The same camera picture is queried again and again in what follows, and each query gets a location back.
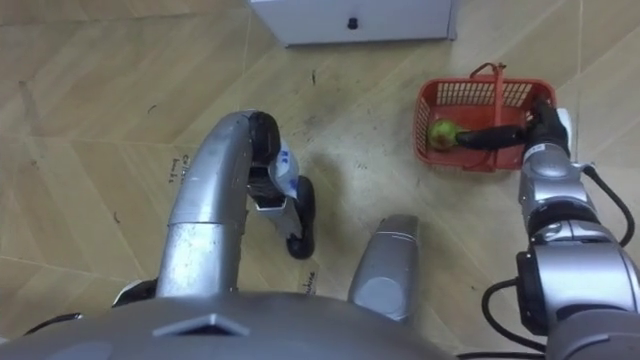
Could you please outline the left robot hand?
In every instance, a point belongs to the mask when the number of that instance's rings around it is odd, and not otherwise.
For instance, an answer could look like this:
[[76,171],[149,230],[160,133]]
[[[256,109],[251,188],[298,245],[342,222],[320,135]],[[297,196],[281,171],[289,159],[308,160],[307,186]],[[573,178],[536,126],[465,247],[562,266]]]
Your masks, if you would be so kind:
[[136,280],[126,285],[116,296],[112,307],[144,301],[155,297],[157,280]]

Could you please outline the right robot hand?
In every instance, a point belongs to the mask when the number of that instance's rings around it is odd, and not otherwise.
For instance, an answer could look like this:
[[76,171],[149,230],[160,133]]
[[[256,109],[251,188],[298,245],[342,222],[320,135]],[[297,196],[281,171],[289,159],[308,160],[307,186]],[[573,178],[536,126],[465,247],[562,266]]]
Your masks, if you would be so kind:
[[525,131],[524,149],[540,144],[552,144],[561,148],[570,157],[570,131],[562,123],[557,108],[546,98],[537,97],[531,107],[532,119]]

